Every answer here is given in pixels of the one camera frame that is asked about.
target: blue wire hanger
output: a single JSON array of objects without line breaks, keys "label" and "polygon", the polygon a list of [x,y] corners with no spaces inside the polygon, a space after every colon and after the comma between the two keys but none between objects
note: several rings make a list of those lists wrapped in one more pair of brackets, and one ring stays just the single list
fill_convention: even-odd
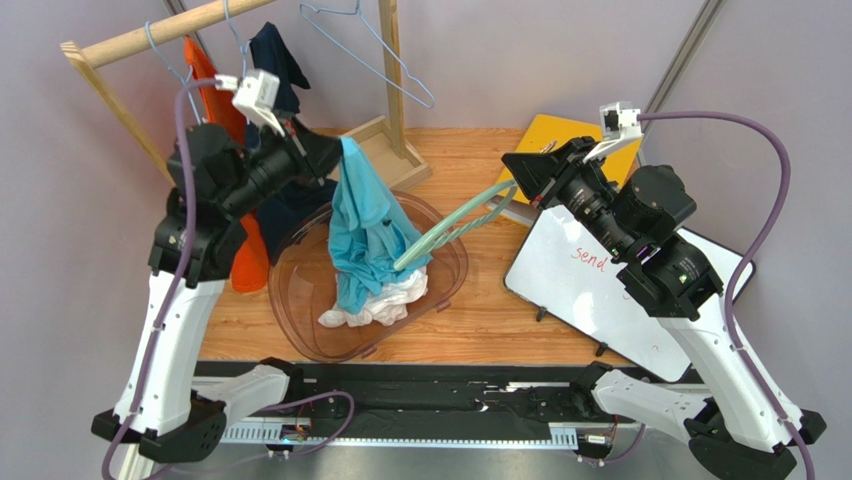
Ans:
[{"label": "blue wire hanger", "polygon": [[[319,14],[319,13],[331,13],[331,14],[334,14],[334,15],[352,15],[352,16],[356,16],[356,15],[357,15],[357,16],[358,16],[358,18],[360,18],[360,19],[361,19],[361,21],[362,21],[362,22],[364,22],[364,25],[366,25],[366,26],[367,26],[367,28],[368,28],[368,29],[370,29],[370,32],[373,34],[373,36],[374,36],[374,37],[376,37],[376,39],[377,39],[379,42],[381,42],[382,47],[384,47],[385,51],[387,51],[388,53],[390,53],[390,54],[391,54],[391,56],[392,56],[393,58],[395,58],[397,62],[399,62],[399,65],[402,67],[402,71],[403,71],[403,72],[405,72],[405,76],[406,76],[406,77],[408,77],[408,78],[409,78],[409,80],[413,80],[415,83],[417,83],[418,85],[420,85],[420,88],[422,88],[422,89],[423,89],[423,91],[424,91],[424,92],[426,92],[426,94],[427,94],[427,95],[429,95],[429,103],[424,102],[423,100],[421,100],[420,98],[418,98],[417,96],[415,96],[414,94],[412,94],[411,92],[409,92],[408,90],[406,90],[406,89],[402,88],[400,85],[397,85],[397,84],[396,84],[395,82],[393,82],[391,79],[389,79],[388,77],[386,77],[383,73],[379,72],[378,70],[376,70],[375,68],[373,68],[372,66],[370,66],[367,62],[365,62],[364,60],[361,60],[361,58],[359,58],[357,55],[355,55],[354,53],[352,53],[352,52],[351,52],[348,48],[344,47],[344,46],[343,46],[340,42],[338,42],[337,40],[335,40],[335,39],[334,39],[334,37],[332,37],[332,36],[331,36],[328,32],[326,32],[325,30],[323,30],[323,29],[322,29],[322,27],[320,27],[319,25],[317,25],[317,24],[316,24],[316,22],[314,22],[313,20],[311,20],[310,18],[308,18],[307,12],[305,11],[305,9],[306,9],[306,8],[307,8],[307,9],[310,9],[310,10],[313,10],[313,11],[314,11],[314,13],[317,13],[317,14]],[[364,65],[365,67],[367,67],[368,69],[370,69],[370,71],[372,71],[373,73],[375,73],[376,75],[378,75],[379,77],[381,77],[384,81],[386,81],[386,82],[388,82],[389,84],[391,84],[391,85],[393,85],[394,87],[396,87],[396,88],[397,88],[400,92],[402,92],[402,93],[404,93],[404,94],[408,95],[408,96],[409,96],[409,97],[411,97],[411,98],[412,98],[415,102],[419,103],[420,105],[423,105],[423,106],[424,106],[424,107],[426,107],[426,108],[432,108],[432,107],[434,107],[434,106],[435,106],[435,96],[434,96],[434,95],[432,95],[432,92],[430,92],[430,91],[429,91],[429,89],[428,89],[428,88],[426,88],[426,85],[423,85],[423,82],[421,82],[418,78],[416,78],[416,77],[412,76],[410,73],[408,73],[408,67],[407,67],[407,66],[405,66],[405,62],[403,62],[403,61],[402,61],[402,59],[400,59],[400,58],[396,55],[396,53],[394,53],[393,49],[391,49],[391,48],[390,48],[390,47],[389,47],[389,46],[388,46],[388,45],[384,42],[384,40],[382,40],[381,35],[379,35],[378,33],[376,33],[376,30],[375,30],[375,29],[374,29],[374,28],[370,25],[370,23],[367,21],[367,19],[366,19],[366,18],[364,18],[364,12],[361,10],[361,0],[355,0],[355,9],[354,9],[353,11],[351,11],[351,12],[349,12],[349,11],[345,11],[345,10],[333,10],[333,9],[330,9],[330,8],[317,8],[317,7],[314,7],[313,5],[308,5],[307,3],[302,3],[302,4],[299,4],[299,13],[301,13],[301,14],[302,14],[302,18],[304,18],[305,20],[307,20],[307,21],[308,21],[308,23],[310,23],[311,25],[313,25],[313,26],[314,26],[314,28],[316,28],[316,29],[317,29],[320,33],[322,33],[323,35],[325,35],[325,36],[326,36],[326,38],[328,38],[328,39],[329,39],[329,40],[331,40],[331,41],[332,41],[335,45],[337,45],[338,47],[340,47],[340,48],[341,48],[341,50],[343,50],[344,52],[348,53],[348,54],[349,54],[352,58],[354,58],[355,60],[358,60],[358,61],[361,63],[361,65]]]},{"label": "blue wire hanger", "polygon": [[231,29],[231,32],[234,34],[234,40],[237,41],[237,47],[240,49],[240,56],[243,58],[243,74],[240,78],[246,76],[246,71],[248,69],[248,49],[251,40],[247,41],[245,44],[243,43],[243,39],[240,38],[240,34],[237,33],[237,28],[234,27],[234,22],[231,21],[231,7],[228,6],[228,0],[222,0],[224,9],[225,9],[225,23],[228,24],[228,28]]},{"label": "blue wire hanger", "polygon": [[[177,73],[177,70],[172,67],[172,64],[169,63],[168,60],[166,60],[166,57],[163,55],[162,52],[160,52],[160,49],[157,48],[157,45],[154,44],[154,38],[151,36],[151,22],[145,22],[145,35],[148,37],[148,43],[151,45],[151,50],[153,50],[154,53],[156,53],[157,56],[160,57],[160,60],[162,60],[163,63],[166,64],[166,68],[168,68],[169,71],[172,72],[172,75],[174,75],[180,81],[181,85],[186,85],[187,83],[189,83],[189,79],[192,78],[192,65],[189,66],[189,74],[187,74],[186,78],[181,77],[180,74]],[[187,94],[187,96],[189,97],[189,104],[192,106],[192,113],[195,114],[195,121],[198,122],[199,125],[201,125],[201,115],[198,114],[198,107],[195,106],[195,99],[192,98],[191,93]]]}]

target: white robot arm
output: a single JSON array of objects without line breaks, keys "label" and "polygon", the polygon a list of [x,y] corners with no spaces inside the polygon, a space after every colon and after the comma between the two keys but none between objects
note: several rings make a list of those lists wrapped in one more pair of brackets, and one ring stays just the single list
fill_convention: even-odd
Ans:
[{"label": "white robot arm", "polygon": [[[295,366],[270,358],[225,383],[191,390],[207,322],[246,238],[240,219],[293,180],[321,183],[342,156],[339,139],[273,113],[278,83],[260,70],[239,81],[216,78],[216,87],[235,91],[234,106],[258,125],[256,150],[235,143],[223,127],[204,124],[188,129],[179,140],[189,158],[182,158],[178,149],[168,162],[176,188],[154,236],[148,313],[136,360],[115,407],[92,422],[96,435],[139,443],[139,453],[160,464],[206,458],[233,423],[281,403],[300,374]],[[184,181],[184,161],[191,163],[192,195]],[[188,240],[190,197],[197,218]],[[187,268],[175,282],[187,255]]]},{"label": "white robot arm", "polygon": [[[695,211],[671,167],[639,168],[617,189],[600,170],[605,156],[642,138],[639,111],[627,102],[601,107],[604,141],[569,141],[543,154],[506,154],[503,163],[533,205],[562,204],[613,257],[627,293],[656,317],[692,360],[712,398],[678,394],[603,364],[572,382],[585,412],[623,415],[689,445],[719,478],[781,479],[795,467],[792,424],[806,443],[825,430],[816,412],[784,395],[734,321],[742,349],[785,412],[779,416],[735,346],[724,320],[723,285],[704,254],[675,232]],[[698,315],[706,302],[716,315]]]}]

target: black cloth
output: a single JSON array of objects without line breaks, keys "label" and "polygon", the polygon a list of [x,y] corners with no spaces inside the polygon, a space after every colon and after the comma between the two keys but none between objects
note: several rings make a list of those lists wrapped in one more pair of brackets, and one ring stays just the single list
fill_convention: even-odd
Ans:
[{"label": "black cloth", "polygon": [[276,260],[278,249],[287,235],[330,202],[336,188],[337,182],[328,179],[321,187],[290,183],[263,202],[255,212],[255,218],[260,224],[260,234],[271,261]]},{"label": "black cloth", "polygon": [[[275,97],[275,110],[299,113],[299,97],[296,96],[292,85],[310,90],[311,84],[305,78],[293,54],[287,50],[287,45],[284,45],[278,28],[266,22],[266,25],[251,39],[249,47],[251,47],[254,68],[266,70],[281,80],[278,95]],[[249,124],[246,127],[246,147],[256,148],[259,142],[257,127]]]},{"label": "black cloth", "polygon": [[[278,28],[267,22],[249,45],[254,67],[266,70],[281,80],[275,97],[275,110],[299,113],[299,97],[291,85],[308,90],[311,84],[284,45]],[[251,124],[246,128],[246,147],[256,148],[258,144],[257,127]],[[326,180],[322,187],[290,183],[257,209],[255,218],[260,224],[260,234],[270,260],[275,261],[281,243],[289,233],[331,201],[335,188],[337,182],[334,180]]]}]

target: wooden clothes rack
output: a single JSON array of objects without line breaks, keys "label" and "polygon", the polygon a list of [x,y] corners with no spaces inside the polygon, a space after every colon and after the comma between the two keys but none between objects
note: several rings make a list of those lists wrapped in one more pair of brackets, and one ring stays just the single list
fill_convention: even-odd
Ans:
[{"label": "wooden clothes rack", "polygon": [[[230,15],[235,17],[273,1],[275,0],[231,0],[228,2]],[[378,0],[378,2],[382,39],[399,56],[396,0]],[[216,0],[152,23],[150,25],[151,38],[155,45],[161,45],[224,20],[223,2]],[[166,159],[157,150],[151,136],[97,71],[105,65],[149,50],[151,46],[148,43],[145,28],[137,28],[85,48],[78,47],[73,41],[65,42],[60,47],[71,65],[89,83],[92,90],[101,97],[101,100],[127,128],[127,131],[133,135],[133,138],[139,142],[139,145],[151,157],[166,179],[172,182],[166,168]],[[385,76],[397,85],[401,85],[400,65],[387,51],[384,55],[384,67]],[[361,144],[379,175],[389,187],[406,190],[429,178],[431,170],[414,147],[405,140],[402,92],[388,84],[387,98],[390,120],[380,116],[344,135],[353,137]]]}]

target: transparent plastic basket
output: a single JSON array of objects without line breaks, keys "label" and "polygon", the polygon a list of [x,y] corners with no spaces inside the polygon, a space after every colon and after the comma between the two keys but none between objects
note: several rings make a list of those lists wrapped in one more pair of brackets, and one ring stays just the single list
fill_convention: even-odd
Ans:
[{"label": "transparent plastic basket", "polygon": [[[406,193],[394,192],[408,218],[421,232],[442,220],[434,208]],[[468,256],[460,239],[432,252],[426,267],[426,295],[407,305],[408,316],[385,327],[372,322],[362,327],[343,325],[328,328],[317,321],[337,298],[337,271],[328,255],[328,223],[331,207],[326,205],[306,220],[279,247],[269,274],[269,297],[281,330],[302,355],[318,362],[344,362],[366,357],[376,344],[430,310],[450,306],[450,298],[467,276]]]}]

